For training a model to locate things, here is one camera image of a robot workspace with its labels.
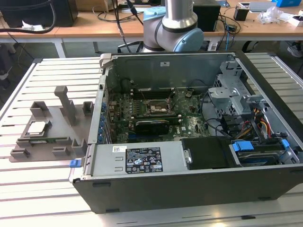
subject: black box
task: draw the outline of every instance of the black box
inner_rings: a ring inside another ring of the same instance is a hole
[[[238,21],[245,21],[249,9],[236,8],[233,18]]]
[[[44,3],[47,0],[0,0],[0,6],[30,6]],[[57,15],[56,26],[71,27],[78,16],[76,0],[53,0]],[[9,27],[22,27],[22,21],[30,25],[51,26],[52,9],[49,5],[31,10],[1,11]]]
[[[204,32],[214,32],[220,8],[220,4],[215,0],[195,0],[194,12],[198,16],[198,28]]]

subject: wooden desk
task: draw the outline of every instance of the wooden desk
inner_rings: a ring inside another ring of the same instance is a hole
[[[235,7],[237,5],[237,0],[228,0],[231,7]],[[303,8],[303,3],[301,3],[298,7],[284,7],[279,8],[281,11],[285,13],[291,13],[291,14],[298,14],[299,10]],[[227,8],[221,8],[221,14],[227,17],[233,18],[233,14],[235,12],[235,9],[230,9],[226,11]],[[302,38],[303,36],[303,27],[295,27],[287,22],[280,21],[279,24],[272,23],[272,24],[261,24],[257,20],[257,16],[259,13],[248,13],[247,18],[245,21],[238,21],[241,25],[241,31],[237,36],[292,36],[292,39],[294,39],[293,36],[298,36]],[[227,19],[228,23],[235,24],[231,20]],[[223,30],[223,24],[221,22],[218,22],[217,25],[218,30]]]
[[[228,0],[231,7],[235,7],[238,0]],[[303,9],[303,3],[298,7],[280,8],[285,13],[297,14]],[[226,11],[227,8],[221,8],[221,14],[233,18],[234,9]],[[129,13],[121,13],[120,18],[129,16]],[[258,13],[248,13],[246,21],[239,21],[241,31],[235,36],[236,41],[280,41],[280,40],[303,40],[303,27],[294,27],[293,25],[281,21],[279,24],[262,25],[256,17]],[[107,19],[115,19],[113,13],[107,14]],[[138,20],[121,23],[126,41],[143,40],[143,27]],[[73,27],[57,27],[53,31],[43,35],[32,35],[24,33],[12,33],[21,43],[54,43],[59,57],[65,57],[64,43],[66,42],[93,42],[95,50],[98,51],[97,42],[121,41],[116,23],[100,21],[92,12],[80,12]],[[218,42],[224,35],[222,22],[218,21],[214,32],[205,32],[205,40],[210,41],[209,50],[215,50]],[[11,43],[12,40],[7,33],[0,33],[0,42]]]

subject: barcode sticker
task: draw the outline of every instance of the barcode sticker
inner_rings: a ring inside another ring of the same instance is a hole
[[[169,61],[160,62],[160,67],[169,67]]]
[[[113,152],[125,152],[127,149],[127,146],[114,146]]]

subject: cable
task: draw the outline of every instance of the cable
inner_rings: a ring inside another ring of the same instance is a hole
[[[131,3],[130,0],[126,0],[126,3],[127,3],[128,7],[129,7],[129,9],[131,10],[132,14],[140,21],[141,25],[143,26],[143,22],[138,17],[138,12],[137,12],[135,6]]]
[[[236,7],[230,7],[230,8],[228,8],[226,11],[228,11],[228,10],[230,10],[230,9],[233,9],[233,8],[237,8],[237,7],[238,7],[238,6],[236,6]]]
[[[220,48],[220,46],[221,46],[221,44],[222,44],[222,42],[224,40],[224,37],[226,35],[226,32],[227,32],[228,38],[229,38],[229,34],[232,35],[232,44],[229,47],[229,48],[231,48],[234,45],[234,38],[235,38],[236,34],[238,34],[241,31],[241,25],[236,20],[234,20],[234,19],[232,19],[230,17],[224,16],[221,13],[219,13],[219,16],[221,18],[218,18],[218,20],[221,21],[223,23],[223,26],[224,26],[224,34],[223,34],[222,39],[220,40],[219,44],[217,45],[217,50]],[[231,30],[228,29],[229,24],[226,22],[227,18],[238,24],[238,27],[239,27],[238,31],[232,32]]]
[[[222,125],[219,124],[219,125],[216,126],[216,130],[215,130],[215,135],[216,135],[216,136],[217,136],[217,130],[218,130],[218,127],[219,127],[219,126],[222,126]]]
[[[241,138],[242,136],[245,136],[247,133],[249,133],[251,130],[253,129],[253,127],[250,127],[249,129],[247,129],[245,132],[243,132],[240,136],[237,136],[236,139]]]
[[[0,22],[1,22],[2,26],[5,27],[4,24],[3,24],[3,22],[2,22],[2,20],[1,20],[2,17],[3,16],[0,17]],[[25,44],[24,44],[24,46],[22,46],[9,32],[7,32],[7,33],[17,43],[17,45],[21,46],[21,48],[34,60],[34,57],[25,49]]]
[[[228,40],[229,39],[229,32],[228,32],[228,29],[227,29],[227,37],[226,37],[226,41],[227,41],[227,43],[226,43],[226,47],[225,47],[225,50],[227,51],[227,49],[228,49]]]
[[[52,29],[55,27],[55,24],[57,22],[57,16],[56,16],[56,12],[53,6],[53,0],[48,0],[45,3],[41,3],[41,4],[37,4],[37,5],[32,5],[32,6],[24,6],[24,7],[17,7],[20,10],[25,10],[25,9],[36,9],[40,8],[40,7],[45,7],[47,5],[50,5],[51,9],[52,9],[52,13],[53,13],[53,24],[46,30],[42,30],[42,31],[30,31],[30,30],[25,30],[25,29],[17,29],[17,28],[0,28],[0,32],[23,32],[23,33],[29,33],[29,34],[45,34],[48,33],[50,31],[52,31]],[[9,9],[16,9],[16,7],[0,7],[1,11],[8,11]]]
[[[201,103],[201,116],[202,116],[202,120],[204,122],[206,122],[208,124],[209,127],[215,129],[216,131],[220,132],[222,135],[224,135],[225,137],[229,138],[229,139],[233,139],[233,137],[231,137],[230,135],[228,135],[226,132],[224,132],[223,130],[220,130],[220,129],[216,129],[216,127],[212,126],[208,121],[209,120],[212,120],[211,119],[208,119],[207,121],[205,120],[205,117],[203,116],[203,103],[204,103],[204,100],[206,98],[206,96],[209,95],[208,92],[205,93],[205,95],[203,96],[203,99],[202,99],[202,103]]]
[[[20,46],[28,54],[28,56],[31,57],[31,59],[35,59],[9,32],[7,33],[18,44],[18,46]]]
[[[116,20],[117,20],[117,26],[118,26],[118,31],[121,35],[121,38],[128,50],[129,53],[131,53],[131,49],[129,49],[129,46],[127,45],[126,41],[125,41],[125,37],[124,37],[124,33],[123,33],[123,29],[120,25],[120,21],[119,21],[119,10],[117,10],[117,7],[115,8],[115,3],[114,3],[114,0],[112,0],[112,3],[113,3],[113,8],[114,8],[114,13],[115,13],[115,17],[116,17]]]
[[[22,52],[23,52],[23,50],[24,50],[24,48],[25,48],[25,45],[26,44],[24,44],[24,46],[22,47],[22,50],[20,51],[20,54],[18,55],[18,59],[17,59],[17,64],[19,65],[19,61],[20,61],[20,57],[21,57],[21,55],[22,55]]]
[[[105,19],[106,16],[107,16],[107,13],[106,13],[106,12],[101,12],[101,13],[97,14],[97,13],[95,12],[95,7],[97,7],[97,6],[94,6],[93,9],[92,9],[92,11],[93,11],[93,14],[94,14],[99,20],[105,21],[105,22],[110,22],[110,23],[117,23],[117,20],[108,20],[108,19]],[[120,19],[120,23],[130,22],[130,21],[133,20],[133,17],[134,17],[134,15],[130,15],[130,16],[121,18],[121,19]]]
[[[194,80],[192,80],[192,81],[189,83],[188,88],[189,88],[195,81],[200,81],[202,84],[204,84],[205,86],[209,87],[203,80],[201,80],[201,79],[194,79]]]
[[[238,21],[236,21],[236,20],[234,20],[234,19],[232,19],[232,18],[230,18],[230,17],[224,16],[224,15],[220,15],[220,16],[221,16],[221,17],[228,18],[228,19],[230,19],[230,20],[232,20],[233,22],[235,22],[235,23],[237,23],[237,24],[238,24],[238,26],[239,26],[239,30],[238,30],[237,32],[234,32],[235,34],[238,34],[238,33],[241,31],[241,25],[239,24],[239,22],[238,22]]]
[[[266,133],[267,133],[267,135],[268,135],[268,137],[269,137],[267,124],[266,124],[265,122],[262,122],[262,121],[261,121],[260,123],[263,124],[263,125],[265,126]]]

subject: blue latch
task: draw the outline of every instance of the blue latch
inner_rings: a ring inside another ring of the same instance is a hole
[[[81,167],[81,160],[80,159],[74,159],[70,162],[70,168],[80,168]]]
[[[237,151],[253,150],[254,147],[250,141],[237,141],[232,145],[233,149]]]
[[[107,107],[106,103],[102,103],[102,110],[106,110],[106,107]]]
[[[290,147],[289,142],[286,139],[281,140],[282,145],[284,146],[285,149]]]

